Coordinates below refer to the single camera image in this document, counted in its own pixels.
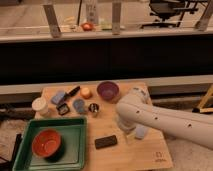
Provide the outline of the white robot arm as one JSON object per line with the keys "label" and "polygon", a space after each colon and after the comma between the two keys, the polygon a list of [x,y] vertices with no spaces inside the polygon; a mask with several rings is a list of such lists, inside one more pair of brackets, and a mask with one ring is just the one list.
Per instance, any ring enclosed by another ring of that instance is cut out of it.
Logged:
{"label": "white robot arm", "polygon": [[117,102],[121,130],[129,133],[141,124],[213,150],[213,116],[152,106],[148,99],[147,90],[134,87]]}

